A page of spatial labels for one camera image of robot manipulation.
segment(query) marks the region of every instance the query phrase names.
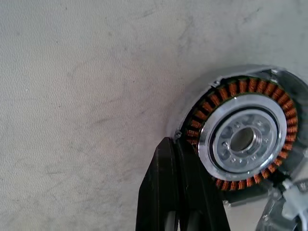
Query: center hole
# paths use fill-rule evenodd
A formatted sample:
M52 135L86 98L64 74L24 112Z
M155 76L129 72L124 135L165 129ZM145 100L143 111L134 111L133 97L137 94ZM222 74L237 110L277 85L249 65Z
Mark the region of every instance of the center hole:
M230 148L239 152L247 148L254 139L254 131L251 128L244 128L237 133L231 139Z

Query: gray concrete floor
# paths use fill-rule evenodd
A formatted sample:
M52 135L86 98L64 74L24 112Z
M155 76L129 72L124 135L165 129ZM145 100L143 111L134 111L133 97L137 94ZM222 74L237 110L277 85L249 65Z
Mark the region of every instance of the gray concrete floor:
M245 63L308 79L307 11L305 0L1 1L0 230L134 230L184 88ZM228 209L232 230L253 230L264 204Z

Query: metal ring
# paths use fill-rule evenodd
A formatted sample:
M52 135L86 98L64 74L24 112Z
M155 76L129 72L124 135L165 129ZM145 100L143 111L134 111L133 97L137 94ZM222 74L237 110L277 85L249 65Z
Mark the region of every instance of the metal ring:
M237 168L232 167L232 165L226 167L226 164L222 163L219 158L218 152L215 152L215 147L217 147L221 138L220 132L234 119L251 113L260 116L265 121L267 120L271 126L271 136L268 137L269 144L267 145L268 151L265 152L265 155L261 154L256 164L249 165L249 167L238 167L239 170L236 170ZM245 127L253 128L256 136L260 132L256 124L247 124ZM199 157L212 176L221 180L244 180L258 174L277 157L285 141L286 128L284 112L273 99L259 94L245 94L234 97L219 106L207 119L198 143ZM251 155L256 154L261 149L260 141L255 144L255 150Z

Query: black plastic part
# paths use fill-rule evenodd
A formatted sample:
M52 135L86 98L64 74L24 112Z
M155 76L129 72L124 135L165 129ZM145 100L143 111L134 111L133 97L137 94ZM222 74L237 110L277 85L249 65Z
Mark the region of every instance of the black plastic part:
M157 146L139 189L136 231L176 231L175 211L180 210L173 142L164 138Z
M227 216L214 181L192 146L176 142L181 231L230 230Z
M164 138L139 190L136 231L229 231L216 186L186 141Z

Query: circular motor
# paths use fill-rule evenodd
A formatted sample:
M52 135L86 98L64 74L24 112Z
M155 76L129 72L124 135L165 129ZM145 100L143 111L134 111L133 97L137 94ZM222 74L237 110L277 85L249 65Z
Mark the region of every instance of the circular motor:
M222 191L261 184L277 168L292 174L308 145L308 86L284 69L245 65L195 80L167 132L183 137Z

